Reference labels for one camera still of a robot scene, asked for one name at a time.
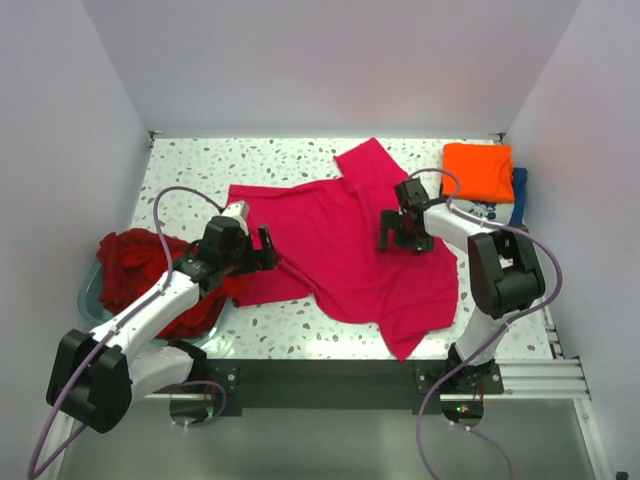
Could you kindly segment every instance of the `black metal bar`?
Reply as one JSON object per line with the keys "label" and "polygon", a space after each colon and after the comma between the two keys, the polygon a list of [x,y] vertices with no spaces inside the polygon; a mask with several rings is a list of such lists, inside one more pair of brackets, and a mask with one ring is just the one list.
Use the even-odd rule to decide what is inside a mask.
{"label": "black metal bar", "polygon": [[[445,361],[210,359],[206,365],[207,378],[220,383],[228,393],[225,415],[241,415],[244,408],[415,413],[426,390],[444,373]],[[483,386],[487,394],[504,391],[497,365]],[[441,393],[473,395],[476,388],[454,391],[445,387]],[[427,413],[440,412],[439,397],[435,396]]]}

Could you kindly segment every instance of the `clothing pile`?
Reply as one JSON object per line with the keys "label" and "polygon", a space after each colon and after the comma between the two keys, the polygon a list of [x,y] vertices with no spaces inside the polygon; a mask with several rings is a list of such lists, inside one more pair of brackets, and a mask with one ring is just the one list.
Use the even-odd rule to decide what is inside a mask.
{"label": "clothing pile", "polygon": [[[187,242],[173,237],[167,237],[167,243],[174,260],[188,247]],[[100,242],[97,257],[103,269],[99,300],[114,315],[149,290],[167,270],[158,235],[142,228],[120,235],[110,233]],[[237,301],[246,290],[244,277],[226,276],[219,288],[176,317],[157,337],[165,340],[201,337],[215,325],[226,299]]]}
{"label": "clothing pile", "polygon": [[[447,144],[443,168],[460,180],[453,201],[458,208],[503,224],[522,223],[528,172],[514,168],[510,145]],[[443,175],[441,194],[448,197],[455,188],[455,181]]]}

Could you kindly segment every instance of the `blue cloth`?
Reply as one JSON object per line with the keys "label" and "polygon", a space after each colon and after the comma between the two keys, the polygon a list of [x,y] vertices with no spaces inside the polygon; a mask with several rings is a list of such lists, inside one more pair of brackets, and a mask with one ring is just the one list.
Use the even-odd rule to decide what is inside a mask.
{"label": "blue cloth", "polygon": [[529,171],[526,168],[513,169],[512,185],[516,201],[513,204],[513,213],[511,214],[511,220],[509,220],[509,223],[522,223],[522,217],[524,216],[524,206],[527,202],[528,175]]}

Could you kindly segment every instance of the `white wall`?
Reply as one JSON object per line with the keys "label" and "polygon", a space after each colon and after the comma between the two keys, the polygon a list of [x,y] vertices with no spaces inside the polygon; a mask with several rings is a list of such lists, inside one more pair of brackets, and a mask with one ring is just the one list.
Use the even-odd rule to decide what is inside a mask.
{"label": "white wall", "polygon": [[528,223],[558,253],[553,308],[579,354],[613,466],[640,476],[640,3],[583,0],[509,131]]}
{"label": "white wall", "polygon": [[3,1],[0,65],[0,476],[19,479],[78,287],[132,213],[148,144],[78,0]]}
{"label": "white wall", "polygon": [[505,131],[579,0],[83,0],[148,129]]}

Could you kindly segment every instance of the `red cloth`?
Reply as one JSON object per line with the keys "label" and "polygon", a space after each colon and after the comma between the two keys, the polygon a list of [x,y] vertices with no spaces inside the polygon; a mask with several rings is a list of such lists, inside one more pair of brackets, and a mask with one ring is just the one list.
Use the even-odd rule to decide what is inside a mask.
{"label": "red cloth", "polygon": [[[187,242],[173,237],[167,237],[167,243],[174,259],[180,257],[188,246]],[[120,235],[110,233],[100,242],[97,257],[103,267],[100,301],[113,314],[131,305],[167,270],[158,235],[142,228],[133,228]],[[202,336],[216,323],[227,297],[238,300],[246,288],[245,279],[226,276],[222,286],[175,318],[158,334],[158,338]]]}
{"label": "red cloth", "polygon": [[343,177],[293,188],[232,185],[246,200],[249,228],[268,225],[282,261],[249,275],[242,305],[313,293],[330,317],[376,322],[389,350],[406,359],[430,330],[450,327],[458,299],[456,258],[436,240],[431,253],[378,250],[381,210],[398,208],[393,187],[407,178],[375,139],[336,157]]}

